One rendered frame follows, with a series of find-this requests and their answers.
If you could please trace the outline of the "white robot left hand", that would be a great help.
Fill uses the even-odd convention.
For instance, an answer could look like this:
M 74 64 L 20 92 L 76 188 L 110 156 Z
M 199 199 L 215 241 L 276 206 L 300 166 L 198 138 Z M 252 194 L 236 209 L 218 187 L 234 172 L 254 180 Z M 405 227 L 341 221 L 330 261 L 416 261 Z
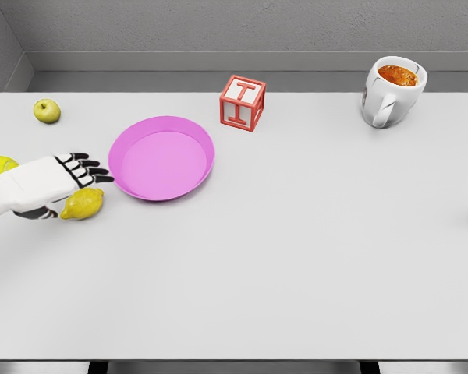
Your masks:
M 11 199 L 11 212 L 30 220 L 56 218 L 48 208 L 76 191 L 96 183 L 110 183 L 109 171 L 86 153 L 46 156 L 0 174 Z

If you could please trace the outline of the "yellow lemon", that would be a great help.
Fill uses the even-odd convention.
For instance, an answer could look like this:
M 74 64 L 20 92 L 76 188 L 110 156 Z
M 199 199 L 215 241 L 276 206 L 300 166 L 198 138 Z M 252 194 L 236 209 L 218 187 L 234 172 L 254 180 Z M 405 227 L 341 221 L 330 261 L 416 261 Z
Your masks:
M 80 189 L 66 200 L 60 217 L 63 220 L 82 220 L 92 217 L 102 208 L 103 199 L 102 189 L 90 187 Z

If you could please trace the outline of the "pink round plate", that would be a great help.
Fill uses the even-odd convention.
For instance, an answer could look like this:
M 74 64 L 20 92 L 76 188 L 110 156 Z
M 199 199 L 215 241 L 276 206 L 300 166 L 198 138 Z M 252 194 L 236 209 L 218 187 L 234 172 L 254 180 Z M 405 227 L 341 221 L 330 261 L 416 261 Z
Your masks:
M 176 116 L 147 118 L 124 130 L 108 153 L 115 184 L 148 201 L 184 196 L 210 174 L 215 146 L 196 122 Z

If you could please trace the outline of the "green apple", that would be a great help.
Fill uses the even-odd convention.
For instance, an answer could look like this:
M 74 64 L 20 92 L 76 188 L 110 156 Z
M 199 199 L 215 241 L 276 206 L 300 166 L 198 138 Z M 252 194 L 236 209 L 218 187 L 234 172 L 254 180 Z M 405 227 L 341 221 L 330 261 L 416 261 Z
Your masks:
M 34 117 L 45 124 L 56 123 L 61 118 L 61 108 L 52 99 L 40 99 L 33 107 Z

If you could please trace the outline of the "red letter toy block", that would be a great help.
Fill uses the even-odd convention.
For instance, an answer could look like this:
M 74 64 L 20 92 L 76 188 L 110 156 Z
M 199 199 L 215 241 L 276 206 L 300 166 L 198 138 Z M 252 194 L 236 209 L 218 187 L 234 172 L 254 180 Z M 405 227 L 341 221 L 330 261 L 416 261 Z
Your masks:
M 219 97 L 220 123 L 253 132 L 264 110 L 266 83 L 232 75 Z

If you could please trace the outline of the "white mug with orange drink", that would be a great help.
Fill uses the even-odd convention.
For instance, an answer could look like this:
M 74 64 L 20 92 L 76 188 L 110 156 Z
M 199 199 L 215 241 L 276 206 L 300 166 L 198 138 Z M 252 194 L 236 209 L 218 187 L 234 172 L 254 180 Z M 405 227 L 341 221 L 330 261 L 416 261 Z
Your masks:
M 384 78 L 378 71 L 385 66 L 398 66 L 412 72 L 414 86 L 400 86 Z M 376 129 L 385 129 L 401 122 L 424 92 L 428 74 L 424 67 L 408 58 L 385 56 L 371 68 L 363 92 L 361 112 L 364 121 Z

